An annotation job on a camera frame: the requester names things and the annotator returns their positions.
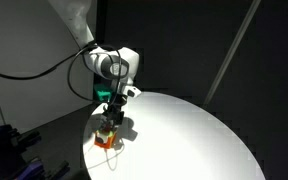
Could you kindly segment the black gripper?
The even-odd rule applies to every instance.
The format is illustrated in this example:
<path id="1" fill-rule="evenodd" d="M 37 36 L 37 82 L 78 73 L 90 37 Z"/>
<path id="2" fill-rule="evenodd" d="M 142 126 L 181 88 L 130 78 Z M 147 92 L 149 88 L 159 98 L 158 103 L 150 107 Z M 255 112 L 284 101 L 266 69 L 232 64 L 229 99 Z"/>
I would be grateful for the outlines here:
<path id="1" fill-rule="evenodd" d="M 109 105 L 101 114 L 101 128 L 113 129 L 122 124 L 124 112 L 121 108 L 127 103 L 125 95 L 118 95 L 112 105 Z"/>

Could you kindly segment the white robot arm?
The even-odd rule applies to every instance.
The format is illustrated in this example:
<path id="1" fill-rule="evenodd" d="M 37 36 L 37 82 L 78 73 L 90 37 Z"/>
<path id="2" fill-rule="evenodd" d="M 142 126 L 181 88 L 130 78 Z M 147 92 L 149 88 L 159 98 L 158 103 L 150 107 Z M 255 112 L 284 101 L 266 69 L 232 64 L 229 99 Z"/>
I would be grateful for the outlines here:
<path id="1" fill-rule="evenodd" d="M 106 80 L 111 81 L 114 92 L 108 100 L 108 107 L 102 117 L 104 124 L 119 126 L 124 112 L 121 107 L 127 98 L 136 98 L 141 91 L 134 86 L 140 56 L 134 50 L 110 45 L 100 45 L 95 41 L 87 24 L 87 14 L 93 0 L 48 0 L 63 20 L 78 47 L 82 50 L 86 67 Z"/>

